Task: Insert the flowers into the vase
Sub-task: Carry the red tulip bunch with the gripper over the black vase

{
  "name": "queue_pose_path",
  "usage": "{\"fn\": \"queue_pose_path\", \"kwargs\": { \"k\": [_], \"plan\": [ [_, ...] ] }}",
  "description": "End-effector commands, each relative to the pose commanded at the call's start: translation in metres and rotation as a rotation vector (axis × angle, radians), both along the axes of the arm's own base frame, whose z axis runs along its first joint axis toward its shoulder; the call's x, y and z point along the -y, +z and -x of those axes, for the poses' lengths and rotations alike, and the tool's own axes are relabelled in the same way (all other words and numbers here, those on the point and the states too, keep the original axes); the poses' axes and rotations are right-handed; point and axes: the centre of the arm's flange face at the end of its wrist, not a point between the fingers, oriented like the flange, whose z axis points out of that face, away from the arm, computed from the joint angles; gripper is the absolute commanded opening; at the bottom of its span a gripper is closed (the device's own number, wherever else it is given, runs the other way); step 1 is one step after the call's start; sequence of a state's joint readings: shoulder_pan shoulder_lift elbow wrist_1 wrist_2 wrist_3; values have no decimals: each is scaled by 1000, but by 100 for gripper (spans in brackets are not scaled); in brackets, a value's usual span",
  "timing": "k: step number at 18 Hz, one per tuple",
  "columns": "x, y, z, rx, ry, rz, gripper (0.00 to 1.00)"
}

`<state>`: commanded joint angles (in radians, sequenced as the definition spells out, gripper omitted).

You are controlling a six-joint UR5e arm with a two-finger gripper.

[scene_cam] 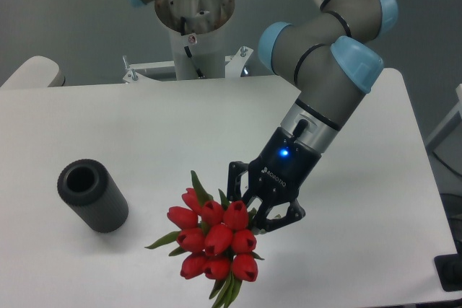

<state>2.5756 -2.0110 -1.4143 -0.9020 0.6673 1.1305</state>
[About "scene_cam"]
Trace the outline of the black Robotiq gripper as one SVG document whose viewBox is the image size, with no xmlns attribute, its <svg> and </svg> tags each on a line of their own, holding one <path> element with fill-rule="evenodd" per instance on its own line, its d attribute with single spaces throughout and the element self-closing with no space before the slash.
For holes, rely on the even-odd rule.
<svg viewBox="0 0 462 308">
<path fill-rule="evenodd" d="M 297 198 L 300 187 L 321 158 L 321 154 L 301 142 L 305 126 L 297 126 L 293 134 L 278 127 L 259 156 L 250 164 L 229 163 L 227 199 L 242 199 L 241 179 L 248 172 L 248 190 L 243 202 L 261 200 L 252 220 L 252 232 L 265 234 L 289 226 L 306 216 Z M 275 206 L 288 203 L 285 213 L 269 218 Z"/>
</svg>

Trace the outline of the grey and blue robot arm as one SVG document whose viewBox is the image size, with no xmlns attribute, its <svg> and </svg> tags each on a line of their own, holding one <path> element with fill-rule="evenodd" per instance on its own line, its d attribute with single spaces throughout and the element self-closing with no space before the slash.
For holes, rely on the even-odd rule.
<svg viewBox="0 0 462 308">
<path fill-rule="evenodd" d="M 235 0 L 129 0 L 154 4 L 170 31 L 177 79 L 225 75 L 218 32 L 230 21 Z M 396 0 L 314 0 L 320 14 L 295 26 L 277 22 L 265 29 L 258 57 L 273 74 L 299 89 L 299 96 L 262 152 L 249 163 L 232 162 L 227 197 L 261 202 L 251 222 L 272 232 L 305 216 L 299 190 L 383 70 L 367 43 L 398 19 Z"/>
</svg>

